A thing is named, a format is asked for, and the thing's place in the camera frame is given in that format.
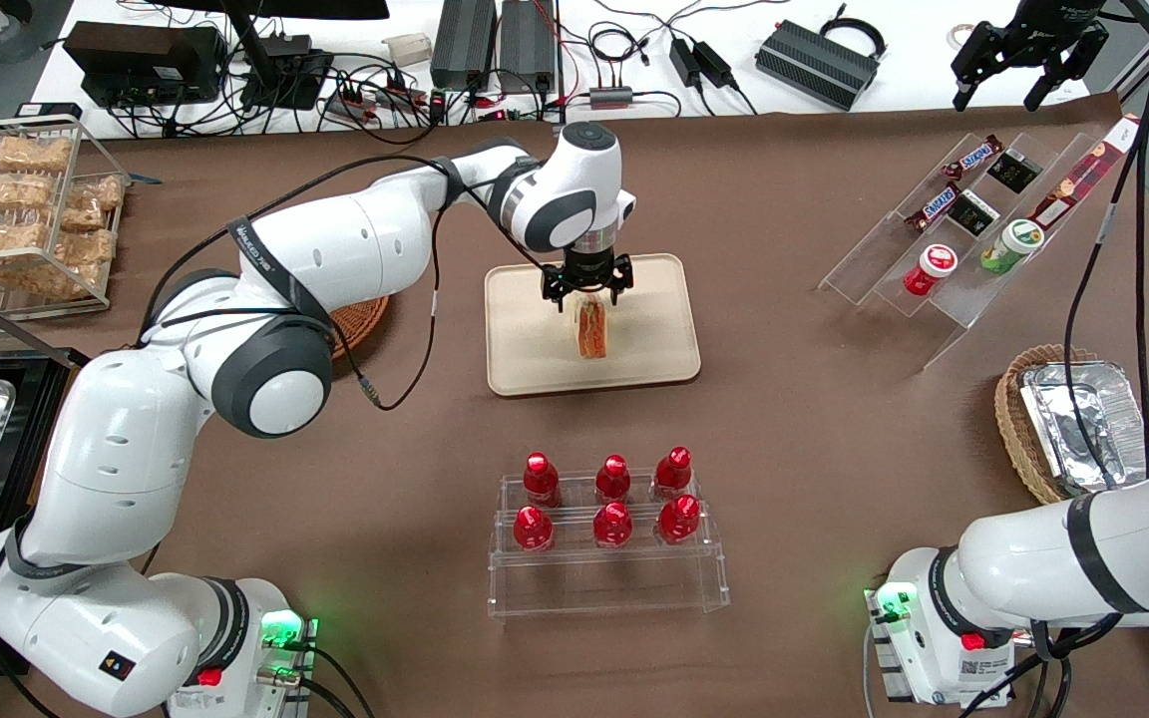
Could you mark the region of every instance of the red emergency stop button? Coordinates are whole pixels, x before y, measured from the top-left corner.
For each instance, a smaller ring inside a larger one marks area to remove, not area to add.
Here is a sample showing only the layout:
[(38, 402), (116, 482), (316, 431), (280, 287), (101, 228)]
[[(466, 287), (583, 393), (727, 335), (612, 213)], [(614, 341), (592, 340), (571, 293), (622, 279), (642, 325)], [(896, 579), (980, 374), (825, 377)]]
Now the red emergency stop button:
[(198, 685), (218, 686), (219, 677), (221, 677), (219, 669), (202, 669), (201, 671), (198, 671)]

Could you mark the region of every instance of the wicker basket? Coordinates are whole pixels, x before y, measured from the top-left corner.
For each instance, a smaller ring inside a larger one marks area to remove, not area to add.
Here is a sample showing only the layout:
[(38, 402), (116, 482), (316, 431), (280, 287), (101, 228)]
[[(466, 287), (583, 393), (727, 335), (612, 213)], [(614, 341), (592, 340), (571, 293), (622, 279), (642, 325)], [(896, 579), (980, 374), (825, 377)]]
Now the wicker basket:
[(357, 349), (357, 345), (367, 339), (370, 332), (375, 331), (375, 326), (378, 326), (379, 319), (384, 316), (384, 309), (387, 308), (387, 296), (380, 296), (370, 301), (361, 301), (358, 304), (341, 306), (331, 312), (331, 318), (344, 331), (344, 341), (337, 341), (337, 348), (331, 354), (332, 362), (337, 362), (344, 356), (345, 347), (348, 352)]
[[(1093, 362), (1097, 358), (1097, 354), (1071, 347), (1072, 362)], [(1018, 394), (1017, 377), (1026, 368), (1052, 362), (1062, 362), (1061, 343), (1032, 347), (1013, 358), (995, 385), (995, 424), (1000, 427), (1004, 449), (1009, 453), (1009, 461), (1012, 461), (1017, 476), (1040, 503), (1055, 503), (1070, 496), (1062, 493), (1057, 480), (1049, 472), (1044, 450), (1040, 448), (1035, 427), (1026, 417), (1026, 404), (1023, 403), (1021, 394)]]

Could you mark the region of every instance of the white table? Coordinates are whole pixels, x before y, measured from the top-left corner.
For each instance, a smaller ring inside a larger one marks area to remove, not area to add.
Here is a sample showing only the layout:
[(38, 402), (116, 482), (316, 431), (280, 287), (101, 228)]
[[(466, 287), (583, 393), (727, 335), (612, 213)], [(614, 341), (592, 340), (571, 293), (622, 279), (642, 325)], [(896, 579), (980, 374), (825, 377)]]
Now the white table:
[[(606, 0), (611, 8), (622, 10), (650, 11), (661, 17), (669, 15), (684, 6), (688, 0)], [(703, 5), (735, 5), (738, 0), (705, 0)], [(774, 23), (781, 18), (789, 18), (802, 26), (817, 28), (827, 18), (833, 17), (839, 0), (793, 0), (792, 3), (754, 5), (749, 8), (730, 11), (708, 11), (694, 15), (693, 18), (680, 20), (679, 28), (693, 34), (699, 40), (710, 44), (717, 53), (722, 54), (731, 68), (734, 69), (739, 85), (748, 94), (749, 99), (756, 103), (761, 113), (835, 113), (835, 109), (818, 102), (807, 94), (802, 94), (794, 87), (785, 86), (779, 80), (766, 76), (756, 69), (754, 55), (761, 43), (774, 31)], [(381, 38), (423, 32), (430, 38), (437, 37), (437, 23), (441, 17), (441, 1), (439, 0), (391, 0), (392, 17), (387, 20), (369, 20), (369, 22), (339, 22), (339, 20), (296, 20), (284, 21), (286, 32), (291, 34), (307, 33), (314, 37), (314, 46), (319, 49), (333, 51), (333, 53), (368, 53), (387, 57), (387, 46), (380, 44)], [(854, 109), (856, 113), (873, 113), (874, 110), (900, 110), (900, 109), (946, 109), (951, 106), (955, 94), (955, 78), (949, 69), (949, 63), (955, 55), (955, 51), (948, 45), (948, 31), (958, 23), (974, 23), (978, 20), (988, 18), (994, 23), (1008, 23), (1012, 17), (1013, 9), (1017, 8), (1017, 0), (916, 0), (913, 3), (892, 3), (889, 0), (850, 0), (847, 9), (848, 17), (864, 18), (880, 29), (881, 34), (888, 43), (888, 51), (880, 61), (880, 71), (877, 72), (872, 85), (862, 94)], [(172, 10), (177, 24), (182, 20), (188, 18), (191, 13), (186, 10)], [(657, 26), (653, 20), (630, 17), (630, 15), (611, 14), (603, 10), (593, 0), (561, 0), (562, 23), (574, 33), (584, 33), (597, 20), (610, 18), (624, 24), (638, 37)], [(223, 15), (194, 13), (191, 24), (203, 22), (210, 18), (211, 22), (226, 26)], [(152, 11), (132, 11), (122, 8), (113, 0), (74, 0), (69, 17), (64, 21), (64, 31), (78, 20), (97, 20), (97, 22), (113, 22), (126, 24), (168, 24), (168, 18), (163, 14)], [(256, 26), (264, 28), (267, 20), (261, 20)], [(857, 49), (858, 53), (871, 53), (871, 43), (858, 31), (842, 28), (833, 33), (831, 38), (842, 45)], [(607, 38), (606, 46), (611, 45), (612, 38)], [(663, 32), (651, 36), (650, 44), (646, 46), (646, 53), (650, 56), (650, 64), (647, 67), (639, 56), (624, 63), (624, 83), (635, 91), (662, 90), (670, 91), (679, 95), (684, 105), (684, 115), (705, 115), (702, 109), (699, 95), (693, 90), (680, 87), (671, 62), (668, 59), (668, 41), (670, 38)], [(569, 45), (571, 54), (576, 59), (579, 72), (579, 92), (585, 92), (589, 83), (596, 83), (596, 70), (593, 68), (592, 55), (587, 49), (578, 45)], [(570, 64), (570, 56), (565, 56), (565, 63)], [(337, 68), (348, 70), (364, 64), (367, 60), (358, 57), (338, 57)], [(418, 87), (427, 90), (432, 85), (429, 77), (427, 63), (415, 64), (406, 68), (416, 78), (419, 78)], [(609, 83), (608, 70), (602, 63), (602, 74)], [(1039, 69), (1012, 69), (1000, 76), (990, 78), (981, 85), (972, 99), (973, 108), (995, 105), (1021, 105), (1026, 92), (1034, 85), (1040, 76)], [(573, 90), (574, 71), (566, 68), (566, 92)], [(100, 138), (124, 138), (128, 132), (113, 117), (109, 117), (103, 109), (95, 107), (91, 96), (84, 94), (79, 87), (82, 82), (82, 70), (64, 53), (63, 47), (55, 46), (51, 51), (47, 67), (38, 80), (33, 100), (38, 102), (77, 102), (83, 108), (83, 123), (91, 129), (95, 137)], [(493, 79), (498, 87), (498, 79)], [(323, 90), (323, 95), (327, 95), (333, 90), (334, 83), (329, 82)], [(1066, 83), (1049, 94), (1047, 105), (1063, 102), (1077, 96), (1089, 94), (1088, 87), (1082, 82)], [(748, 114), (746, 103), (730, 90), (715, 90), (707, 86), (708, 103), (716, 114), (719, 115), (743, 115)], [(676, 113), (676, 105), (668, 96), (653, 96), (650, 102), (642, 102), (630, 106), (625, 109), (602, 109), (592, 110), (587, 108), (587, 100), (578, 100), (571, 105), (569, 119), (576, 118), (624, 118), (624, 117), (670, 117)], [(205, 117), (216, 105), (186, 105), (178, 113), (178, 118), (193, 119)], [(533, 100), (527, 95), (508, 96), (502, 102), (501, 108), (512, 108), (522, 110), (533, 109)], [(453, 110), (453, 122), (458, 122), (462, 114), (462, 103)], [(318, 124), (318, 113), (316, 110), (301, 110), (300, 125), (306, 131), (311, 131)], [(391, 118), (384, 115), (386, 126), (391, 124)], [(259, 132), (263, 129), (263, 118), (259, 123), (252, 123), (248, 132)], [(333, 125), (325, 125), (331, 129), (344, 129)], [(223, 129), (224, 123), (211, 123), (205, 128), (209, 131)], [(295, 132), (296, 123), (290, 109), (278, 109), (269, 123), (269, 132)], [(155, 131), (146, 129), (147, 136), (155, 136)]]

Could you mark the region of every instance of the brown table surface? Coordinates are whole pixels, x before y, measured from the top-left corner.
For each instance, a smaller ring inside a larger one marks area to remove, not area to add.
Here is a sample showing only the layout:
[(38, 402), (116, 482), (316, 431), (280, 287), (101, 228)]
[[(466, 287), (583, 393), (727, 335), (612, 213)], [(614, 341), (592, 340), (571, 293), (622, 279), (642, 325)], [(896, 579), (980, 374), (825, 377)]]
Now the brown table surface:
[[(964, 132), (1004, 140), (1031, 132), (1061, 147), (1075, 132), (1102, 134), (1119, 116), (1113, 96), (1094, 96), (1034, 115), (614, 123), (624, 186), (639, 196), (620, 249), (683, 258), (703, 356), (696, 381), (492, 395), (481, 281), (517, 257), (477, 208), (453, 208), (442, 223), (437, 347), (410, 401), (381, 414), (341, 378), (321, 417), (284, 440), (210, 422), (155, 571), (272, 580), (292, 605), (322, 618), (323, 648), (352, 669), (380, 718), (858, 718), (863, 587), (909, 548), (949, 545), (974, 518), (1034, 505), (995, 431), (994, 383), (1012, 356), (1062, 340), (1109, 187), (924, 373), (919, 337), (815, 287)], [(546, 126), (492, 124), (433, 132), (414, 152), (463, 154), (506, 133), (535, 155), (555, 145)], [(152, 285), (187, 246), (288, 187), (387, 149), (358, 132), (113, 148), (129, 170), (164, 180), (132, 191), (113, 309), (31, 324), (87, 353), (133, 340)], [(375, 173), (350, 173), (310, 196), (360, 190)], [(1126, 201), (1077, 345), (1136, 376), (1132, 226)], [(234, 269), (237, 252), (219, 245), (195, 265)], [(398, 296), (369, 345), (367, 371), (390, 399), (418, 366), (431, 283), (425, 276)], [(501, 473), (535, 449), (576, 470), (609, 453), (651, 463), (678, 443), (694, 450), (720, 524), (727, 609), (507, 627), (487, 618)], [(1149, 631), (1118, 631), (1077, 654), (1075, 674), (1069, 717), (1149, 715)], [(346, 692), (327, 671), (319, 678)], [(94, 715), (37, 672), (26, 682), (64, 717)], [(955, 713), (885, 703), (874, 672), (873, 692), (881, 717)], [(1021, 695), (998, 715), (1025, 715), (1031, 687)], [(315, 701), (314, 712), (329, 707)], [(28, 715), (0, 680), (0, 717)]]

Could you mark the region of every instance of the white bottle lid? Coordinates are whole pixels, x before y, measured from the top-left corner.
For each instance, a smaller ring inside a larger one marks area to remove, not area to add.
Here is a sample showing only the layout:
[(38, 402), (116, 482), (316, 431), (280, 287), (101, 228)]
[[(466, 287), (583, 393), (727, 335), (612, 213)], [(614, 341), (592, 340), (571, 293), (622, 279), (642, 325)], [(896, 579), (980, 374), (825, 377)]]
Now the white bottle lid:
[(920, 271), (940, 280), (954, 272), (957, 263), (956, 253), (949, 246), (930, 245), (920, 254)]
[(1004, 249), (1016, 254), (1031, 254), (1044, 245), (1044, 231), (1031, 219), (1013, 219), (1000, 237)]

